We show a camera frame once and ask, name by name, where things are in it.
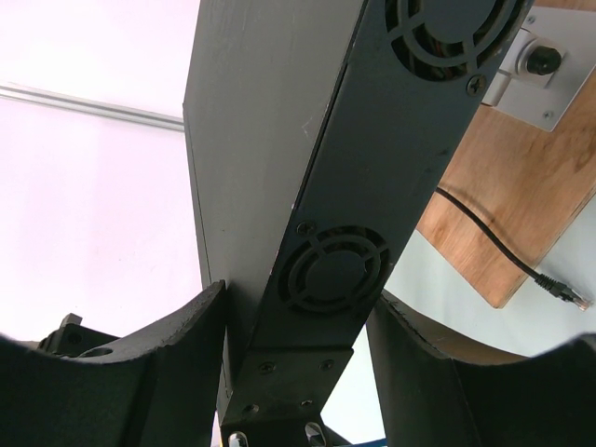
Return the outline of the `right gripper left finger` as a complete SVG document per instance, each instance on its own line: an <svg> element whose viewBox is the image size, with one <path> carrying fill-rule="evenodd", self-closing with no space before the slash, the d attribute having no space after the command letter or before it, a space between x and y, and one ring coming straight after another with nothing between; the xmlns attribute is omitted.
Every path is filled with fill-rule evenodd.
<svg viewBox="0 0 596 447"><path fill-rule="evenodd" d="M208 446L226 288L77 358L1 340L4 446Z"/></svg>

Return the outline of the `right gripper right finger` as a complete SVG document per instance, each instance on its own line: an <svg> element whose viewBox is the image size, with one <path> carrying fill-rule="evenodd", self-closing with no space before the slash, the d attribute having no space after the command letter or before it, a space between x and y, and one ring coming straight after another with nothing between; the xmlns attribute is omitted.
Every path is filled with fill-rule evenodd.
<svg viewBox="0 0 596 447"><path fill-rule="evenodd" d="M367 321L391 446L592 446L595 337L524 358L381 298Z"/></svg>

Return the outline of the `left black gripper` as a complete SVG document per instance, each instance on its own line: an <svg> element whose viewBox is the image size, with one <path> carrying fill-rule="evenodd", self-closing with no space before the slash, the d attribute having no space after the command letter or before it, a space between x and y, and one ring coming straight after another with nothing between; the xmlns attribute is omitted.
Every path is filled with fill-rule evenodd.
<svg viewBox="0 0 596 447"><path fill-rule="evenodd" d="M60 327L37 345L39 350L59 357L78 357L92 348L116 340L116 337L81 325L83 318L76 314L64 317Z"/></svg>

